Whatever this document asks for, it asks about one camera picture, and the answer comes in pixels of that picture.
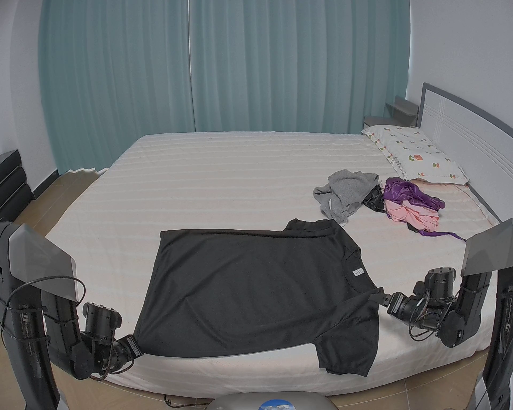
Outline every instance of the pink cloth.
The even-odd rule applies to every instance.
[[[385,209],[394,221],[409,222],[418,230],[434,232],[437,229],[440,217],[438,212],[419,205],[412,205],[408,200],[399,205],[389,199],[385,199]]]

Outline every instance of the bed sheet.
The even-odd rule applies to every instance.
[[[325,218],[314,187],[340,169],[397,176],[363,135],[278,132],[159,134],[139,139],[64,213],[48,238],[76,261],[86,300],[118,310],[117,336],[132,333],[144,302],[162,230],[282,230],[291,219]],[[465,186],[419,182],[446,202],[440,231],[467,238],[497,223]],[[429,269],[459,271],[465,244],[452,236],[423,237],[362,206],[344,229],[387,293],[411,294]],[[455,283],[457,290],[458,276]],[[455,348],[434,336],[418,343],[403,323],[380,309],[378,353],[368,377],[318,368],[315,347],[218,358],[144,355],[111,382],[156,393],[218,397],[235,392],[350,393],[471,356],[489,345],[495,311],[492,278],[478,333]]]

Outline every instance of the bed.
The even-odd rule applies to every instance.
[[[511,217],[513,130],[496,118],[425,85],[420,127],[454,157],[471,187],[419,182],[446,202],[440,231],[462,237]],[[282,230],[291,219],[324,219],[312,196],[334,171],[397,176],[364,135],[229,132],[148,135],[136,141],[65,212],[47,235],[76,262],[87,299],[118,310],[132,333],[144,302],[162,230],[221,228]],[[362,249],[377,286],[411,294],[429,269],[461,268],[465,244],[451,236],[423,237],[361,207],[344,229]],[[417,343],[380,310],[378,353],[368,377],[318,368],[313,345],[216,358],[144,355],[108,380],[127,387],[189,397],[235,392],[365,390],[448,364],[485,349],[495,311],[493,277],[478,333],[449,349],[435,337]]]

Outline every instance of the curtain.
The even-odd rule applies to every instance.
[[[187,0],[46,0],[41,94],[60,173],[146,134],[193,132]]]
[[[408,0],[189,0],[197,131],[359,133],[408,80]]]

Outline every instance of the white wall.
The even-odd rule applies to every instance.
[[[513,127],[513,1],[410,0],[406,98],[422,83],[457,95]]]
[[[0,151],[18,149],[32,190],[55,171],[37,66],[42,0],[0,0]]]

